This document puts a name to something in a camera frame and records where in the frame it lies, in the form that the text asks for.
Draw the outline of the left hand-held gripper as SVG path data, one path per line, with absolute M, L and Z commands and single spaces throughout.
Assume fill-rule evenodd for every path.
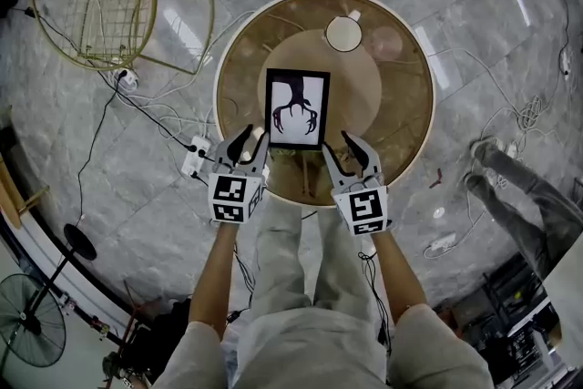
M 252 130 L 253 125 L 248 124 L 217 147 L 208 181 L 210 214 L 215 221 L 246 223 L 262 201 L 265 190 L 263 171 L 270 144 L 268 132 L 259 138 L 251 159 L 239 164 Z

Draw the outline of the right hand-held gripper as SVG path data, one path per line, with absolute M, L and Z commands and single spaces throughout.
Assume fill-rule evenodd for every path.
M 382 182 L 382 165 L 376 150 L 365 140 L 346 131 L 342 136 L 347 147 L 361 167 L 361 182 L 373 183 L 366 187 L 353 184 L 353 173 L 343 169 L 331 147 L 322 143 L 322 154 L 334 189 L 332 198 L 340 211 L 348 231 L 353 236 L 371 235 L 387 231 L 392 223 L 388 214 L 388 189 Z

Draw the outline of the black framed deer picture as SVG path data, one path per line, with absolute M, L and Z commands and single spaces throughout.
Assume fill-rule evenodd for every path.
M 265 130 L 273 148 L 317 151 L 324 142 L 331 74 L 269 68 Z

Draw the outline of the person's right forearm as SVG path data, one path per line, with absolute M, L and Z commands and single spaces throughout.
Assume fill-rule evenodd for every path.
M 427 304 L 424 290 L 393 235 L 389 232 L 371 236 L 394 323 L 417 304 Z

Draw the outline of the person's left forearm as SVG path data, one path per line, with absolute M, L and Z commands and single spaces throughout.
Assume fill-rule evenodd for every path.
M 189 322 L 211 327 L 222 340 L 227 328 L 230 286 L 238 224 L 221 223 L 191 296 Z

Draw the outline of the round glass coffee table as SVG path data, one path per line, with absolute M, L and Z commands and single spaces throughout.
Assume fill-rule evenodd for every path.
M 324 30 L 336 16 L 353 10 L 361 13 L 362 42 L 351 52 L 338 52 L 326 41 Z M 403 39 L 403 51 L 395 60 L 377 60 L 370 53 L 369 35 L 381 26 L 396 29 Z M 343 169 L 358 169 L 343 130 L 376 150 L 386 183 L 399 179 L 420 155 L 435 114 L 434 79 L 412 29 L 386 5 L 377 0 L 274 0 L 243 22 L 222 54 L 213 94 L 222 138 L 253 125 L 245 156 L 267 132 L 269 68 L 331 74 L 324 142 Z M 332 206 L 332 182 L 321 148 L 270 147 L 268 191 L 293 204 Z

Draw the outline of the clear drinking glass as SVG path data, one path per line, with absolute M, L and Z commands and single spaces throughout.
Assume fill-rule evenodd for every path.
M 400 33 L 390 27 L 381 26 L 369 35 L 371 55 L 377 60 L 389 61 L 397 59 L 404 48 Z

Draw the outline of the white mug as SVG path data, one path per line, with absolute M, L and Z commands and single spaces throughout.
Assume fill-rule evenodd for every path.
M 336 16 L 325 28 L 324 37 L 338 52 L 351 52 L 362 42 L 363 32 L 359 24 L 361 13 L 353 10 L 348 15 Z

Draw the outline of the person's grey shirt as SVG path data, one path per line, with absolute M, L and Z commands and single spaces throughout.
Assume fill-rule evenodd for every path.
M 231 389 L 494 389 L 486 361 L 425 304 L 404 312 L 387 352 L 370 323 L 315 307 L 255 319 Z

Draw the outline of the black metal rack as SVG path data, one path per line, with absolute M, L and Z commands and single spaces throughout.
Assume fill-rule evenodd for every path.
M 516 254 L 460 302 L 462 336 L 486 361 L 495 386 L 525 381 L 541 360 L 535 332 L 555 318 L 542 281 Z

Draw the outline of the black standing fan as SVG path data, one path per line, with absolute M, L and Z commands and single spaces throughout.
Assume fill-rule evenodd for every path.
M 0 281 L 0 339 L 8 353 L 38 368 L 55 364 L 66 346 L 63 313 L 51 293 L 56 278 L 75 255 L 88 261 L 97 257 L 92 242 L 77 226 L 68 223 L 64 233 L 68 249 L 47 281 L 23 273 Z

